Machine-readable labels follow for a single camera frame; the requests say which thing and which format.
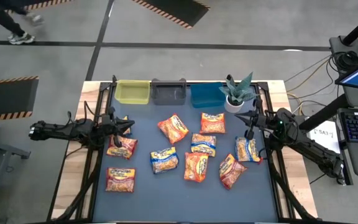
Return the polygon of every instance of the concrete floor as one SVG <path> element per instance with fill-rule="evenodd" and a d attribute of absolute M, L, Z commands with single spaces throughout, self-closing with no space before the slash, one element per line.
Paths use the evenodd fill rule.
<path fill-rule="evenodd" d="M 95 42 L 109 0 L 76 0 L 36 10 L 45 17 L 33 29 L 14 18 L 42 41 Z M 327 47 L 328 38 L 346 35 L 358 24 L 358 0 L 204 0 L 211 10 L 186 30 L 130 0 L 115 0 L 104 42 L 244 44 Z M 8 36 L 0 27 L 0 40 Z M 94 47 L 42 47 L 0 45 L 0 78 L 39 75 L 34 114 L 30 118 L 0 122 L 0 141 L 32 151 L 28 161 L 11 161 L 0 189 L 0 220 L 7 223 L 46 219 L 67 142 L 31 141 L 29 126 L 43 119 L 64 123 L 66 111 L 76 110 Z M 150 80 L 223 79 L 228 73 L 242 78 L 254 71 L 255 80 L 286 80 L 329 55 L 329 52 L 282 50 L 196 50 L 103 47 L 93 80 L 118 78 Z M 286 83 L 297 86 L 312 70 Z M 337 75 L 330 70 L 333 78 Z M 329 83 L 325 69 L 293 93 L 312 93 Z M 306 98 L 327 104 L 336 97 L 334 86 Z M 297 103 L 291 100 L 295 109 Z M 305 114 L 321 107 L 308 105 Z M 310 180 L 321 171 L 305 160 Z M 354 186 L 342 187 L 323 177 L 311 186 L 319 217 L 358 223 L 358 177 Z"/>

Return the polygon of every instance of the hazard tape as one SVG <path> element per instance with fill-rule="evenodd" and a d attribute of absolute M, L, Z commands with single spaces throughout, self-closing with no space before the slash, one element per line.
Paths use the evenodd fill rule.
<path fill-rule="evenodd" d="M 22 111 L 8 114 L 0 114 L 0 121 L 5 119 L 28 118 L 32 115 L 32 111 Z"/>
<path fill-rule="evenodd" d="M 175 22 L 175 23 L 177 23 L 177 24 L 183 26 L 183 27 L 186 28 L 186 29 L 191 29 L 191 28 L 193 28 L 193 27 L 192 27 L 191 25 L 189 25 L 187 22 L 182 21 L 182 20 L 176 18 L 175 16 L 173 16 L 173 15 L 167 13 L 167 12 L 164 12 L 163 10 L 161 10 L 161 9 L 159 9 L 159 8 L 157 8 L 157 7 L 151 5 L 151 4 L 149 4 L 149 3 L 147 3 L 147 2 L 145 2 L 145 1 L 143 1 L 143 0 L 133 0 L 133 1 L 136 2 L 137 4 L 140 4 L 140 5 L 143 6 L 143 7 L 146 7 L 147 9 L 150 9 L 151 11 L 157 13 L 157 14 L 160 15 L 160 16 L 163 16 L 163 17 L 165 17 L 165 18 L 167 18 L 167 19 L 170 19 L 171 21 L 173 21 L 173 22 Z M 198 2 L 198 1 L 194 1 L 194 2 L 197 2 L 198 4 L 200 4 L 200 5 L 202 5 L 202 6 L 206 7 L 206 8 L 208 8 L 208 9 L 210 9 L 209 6 L 206 6 L 206 5 L 204 5 L 204 4 L 202 4 L 202 3 Z"/>
<path fill-rule="evenodd" d="M 48 6 L 53 6 L 56 4 L 61 4 L 61 3 L 65 3 L 65 2 L 70 2 L 70 1 L 74 1 L 74 0 L 50 0 L 50 1 L 45 1 L 45 2 L 40 2 L 37 4 L 32 4 L 29 6 L 24 6 L 25 10 L 33 10 L 33 9 L 40 9 L 43 7 L 48 7 Z M 8 14 L 13 14 L 14 12 L 12 10 L 5 10 Z"/>
<path fill-rule="evenodd" d="M 4 80 L 0 80 L 0 83 L 19 82 L 19 81 L 35 80 L 35 79 L 39 79 L 39 77 L 31 76 L 31 77 L 7 78 Z"/>

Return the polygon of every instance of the blue plastic bin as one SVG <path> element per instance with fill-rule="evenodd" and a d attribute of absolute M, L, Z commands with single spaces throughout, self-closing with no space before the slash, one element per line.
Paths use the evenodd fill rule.
<path fill-rule="evenodd" d="M 195 108 L 222 106 L 226 96 L 219 90 L 222 83 L 203 83 L 190 85 L 191 103 Z"/>

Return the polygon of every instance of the potted plant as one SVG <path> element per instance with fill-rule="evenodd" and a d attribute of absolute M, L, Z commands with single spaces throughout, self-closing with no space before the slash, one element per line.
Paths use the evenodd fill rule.
<path fill-rule="evenodd" d="M 245 101 L 254 99 L 257 94 L 253 93 L 249 88 L 252 80 L 251 72 L 245 79 L 236 86 L 231 75 L 226 77 L 227 88 L 219 87 L 219 89 L 226 95 L 226 102 L 224 107 L 227 112 L 237 113 L 241 110 Z"/>

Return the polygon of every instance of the sneaker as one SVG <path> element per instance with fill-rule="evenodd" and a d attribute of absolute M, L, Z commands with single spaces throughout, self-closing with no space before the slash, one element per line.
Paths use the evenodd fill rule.
<path fill-rule="evenodd" d="M 9 43 L 14 45 L 20 45 L 20 44 L 30 44 L 33 43 L 35 40 L 35 37 L 33 35 L 30 35 L 28 33 L 24 33 L 22 37 L 19 37 L 16 34 L 10 35 L 8 38 Z"/>
<path fill-rule="evenodd" d="M 24 17 L 30 21 L 33 26 L 39 26 L 44 23 L 43 17 L 41 15 L 36 15 L 33 12 L 27 13 Z"/>

